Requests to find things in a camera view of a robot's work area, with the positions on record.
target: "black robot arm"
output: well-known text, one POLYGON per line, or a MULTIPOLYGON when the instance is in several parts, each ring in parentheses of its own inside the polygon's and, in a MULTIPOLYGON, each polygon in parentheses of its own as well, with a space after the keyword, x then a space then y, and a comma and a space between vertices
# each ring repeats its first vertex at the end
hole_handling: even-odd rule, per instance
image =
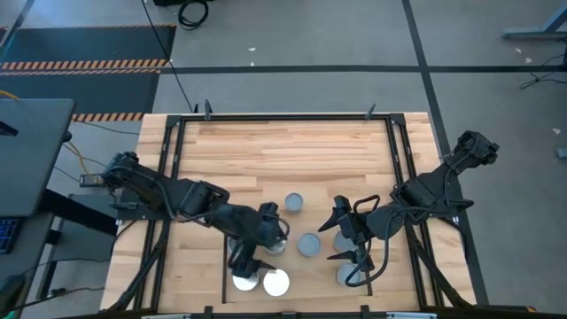
MULTIPOLYGON (((355 270, 346 278, 345 284, 350 287, 365 285, 373 281, 385 271, 388 260, 388 239, 395 235, 406 223, 414 225, 425 222, 429 217, 451 218, 462 210, 472 206, 471 200, 465 200, 451 182, 465 169, 489 165, 496 161, 496 152, 499 146, 491 143, 478 132, 466 131, 459 137, 456 147, 451 154, 444 158, 444 163, 433 172, 420 174, 415 179, 405 181, 400 187, 394 188, 390 193, 393 202, 377 207, 380 197, 374 195, 359 200, 354 208, 350 207, 348 198, 335 197, 335 207, 331 217, 319 231, 325 231, 339 226, 345 238, 351 239, 355 249, 352 252, 340 253, 328 259, 345 259, 357 264, 355 270), (356 207, 361 202, 375 200, 372 210, 358 212, 356 207), (384 262, 382 267, 372 276, 359 283, 352 283, 350 279, 358 271, 371 271, 374 269, 369 256, 371 239, 377 237, 384 240, 384 262)), ((413 227, 407 228, 409 233, 409 246, 416 251, 440 288, 454 304, 454 306, 467 306, 456 290, 449 284, 443 274, 429 258, 421 243, 417 239, 413 227)))
POLYGON ((231 205, 229 193, 207 182, 173 179, 142 166, 133 152, 118 153, 102 174, 106 187, 134 191, 151 210, 178 222, 198 222, 214 227, 241 243, 243 249, 229 262, 233 275, 250 277, 258 268, 273 268, 253 259, 257 245, 270 247, 287 239, 280 227, 277 204, 264 203, 256 211, 231 205))

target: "wooden tabletop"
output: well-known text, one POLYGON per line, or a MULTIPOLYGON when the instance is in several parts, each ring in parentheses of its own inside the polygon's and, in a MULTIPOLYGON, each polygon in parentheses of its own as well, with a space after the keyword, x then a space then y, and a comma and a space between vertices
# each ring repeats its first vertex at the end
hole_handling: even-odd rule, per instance
MULTIPOLYGON (((158 168, 165 132, 165 114, 146 115, 136 152, 140 164, 158 168)), ((439 165, 439 155, 427 113, 405 113, 417 173, 439 165)), ((395 129, 400 154, 400 132, 395 129)), ((172 134, 175 144, 176 128, 172 134)), ((174 147, 169 148, 166 173, 171 172, 174 147)), ((290 241, 279 257, 258 249, 256 258, 284 269, 290 289, 282 297, 270 297, 261 283, 252 292, 237 290, 229 273, 226 303, 222 303, 223 235, 197 224, 174 223, 169 236, 166 266, 161 287, 160 313, 203 312, 351 312, 369 305, 370 311, 417 310, 417 298, 408 243, 404 230, 390 242, 390 263, 366 288, 345 288, 335 281, 341 261, 327 261, 335 254, 332 239, 338 231, 317 233, 321 253, 312 258, 299 254, 297 242, 329 218, 333 197, 344 195, 354 202, 373 194, 380 205, 390 202, 395 184, 391 152, 383 121, 231 121, 190 122, 183 137, 179 178, 205 180, 230 191, 230 203, 257 208, 274 201, 284 207, 290 192, 301 194, 303 211, 281 216, 291 225, 290 241)), ((404 179, 408 170, 402 157, 404 179)), ((114 247, 101 308, 118 299, 139 269, 147 222, 137 222, 114 247)), ((436 262, 455 289, 473 303, 462 243, 456 230, 429 220, 436 262)), ((371 256, 379 267, 384 242, 374 239, 371 256)), ((428 302, 433 305, 429 276, 422 265, 428 302)), ((153 273, 146 284, 144 305, 149 305, 153 273)))

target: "orange striped tape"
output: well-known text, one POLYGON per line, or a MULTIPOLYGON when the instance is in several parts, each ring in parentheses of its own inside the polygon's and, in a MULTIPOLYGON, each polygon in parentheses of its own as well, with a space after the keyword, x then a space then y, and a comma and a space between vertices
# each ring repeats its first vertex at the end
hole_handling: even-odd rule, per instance
POLYGON ((86 113, 73 114, 73 121, 140 121, 144 113, 86 113))
MULTIPOLYGON (((161 23, 161 24, 153 24, 155 27, 177 27, 175 23, 161 23)), ((151 27, 151 25, 145 24, 131 24, 131 25, 116 25, 116 26, 39 26, 39 27, 30 27, 34 29, 43 29, 43 28, 106 28, 106 27, 151 27)))
POLYGON ((0 72, 0 75, 77 75, 77 74, 159 74, 158 69, 121 69, 121 70, 85 70, 85 71, 23 71, 0 72))
POLYGON ((163 58, 86 60, 86 61, 36 61, 36 62, 4 62, 0 70, 84 70, 99 68, 127 67, 164 67, 167 60, 163 58))

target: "gray floor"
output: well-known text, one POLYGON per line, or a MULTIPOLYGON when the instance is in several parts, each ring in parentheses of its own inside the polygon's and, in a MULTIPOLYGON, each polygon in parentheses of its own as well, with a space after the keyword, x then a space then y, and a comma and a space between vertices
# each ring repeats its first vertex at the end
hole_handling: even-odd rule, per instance
MULTIPOLYGON (((522 66, 541 64, 563 53, 564 45, 503 41, 501 29, 539 25, 562 2, 411 4, 430 66, 522 66)), ((21 3, 0 0, 0 25, 15 20, 7 12, 21 3)), ((175 22, 177 7, 148 5, 156 23, 175 22)), ((145 23, 137 0, 35 0, 23 27, 145 23)), ((172 59, 177 66, 416 65, 398 0, 218 0, 202 28, 177 31, 172 59)), ((566 74, 556 76, 567 80, 566 74)), ((429 111, 420 74, 192 74, 180 79, 192 103, 209 99, 216 112, 365 111, 373 103, 377 111, 429 111)), ((432 80, 451 144, 464 130, 475 129, 501 146, 495 165, 461 178, 464 195, 477 203, 470 222, 489 300, 567 313, 567 219, 562 218, 567 163, 555 157, 556 147, 567 146, 567 86, 543 82, 519 90, 520 83, 531 80, 529 74, 433 74, 432 80)), ((155 113, 187 112, 172 75, 161 75, 154 105, 155 113)), ((105 125, 139 129, 139 123, 105 125)), ((71 130, 84 155, 95 160, 136 146, 135 136, 82 124, 71 130)), ((57 165, 71 175, 81 173, 67 150, 57 165)), ((100 167, 89 164, 89 169, 100 167)), ((88 192, 57 171, 49 186, 63 194, 88 192)), ((69 262, 54 286, 104 285, 105 268, 69 262)), ((25 317, 92 313, 100 295, 66 296, 29 309, 25 317)))

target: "black metal bracket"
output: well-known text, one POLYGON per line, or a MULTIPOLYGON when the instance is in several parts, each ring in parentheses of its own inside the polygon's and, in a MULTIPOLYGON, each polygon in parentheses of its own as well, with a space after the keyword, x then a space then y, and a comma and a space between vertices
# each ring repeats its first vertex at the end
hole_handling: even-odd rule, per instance
POLYGON ((203 310, 203 319, 212 319, 213 318, 213 307, 212 306, 205 306, 203 310))
POLYGON ((364 120, 366 121, 370 121, 372 120, 372 113, 374 112, 374 108, 376 107, 376 103, 373 104, 369 110, 366 112, 366 115, 364 115, 364 120))
POLYGON ((370 313, 369 305, 361 305, 361 317, 362 319, 371 319, 372 314, 370 313))
MULTIPOLYGON (((195 105, 195 110, 193 110, 193 113, 198 113, 198 104, 195 105)), ((209 100, 205 99, 205 116, 204 116, 205 121, 211 120, 212 113, 213 113, 213 108, 211 107, 211 103, 209 102, 209 100)))
POLYGON ((390 120, 392 120, 396 124, 400 125, 400 129, 401 129, 401 127, 406 126, 406 116, 404 116, 404 113, 391 113, 390 114, 390 120))
POLYGON ((168 115, 166 118, 166 133, 168 128, 172 128, 181 120, 181 115, 168 115))

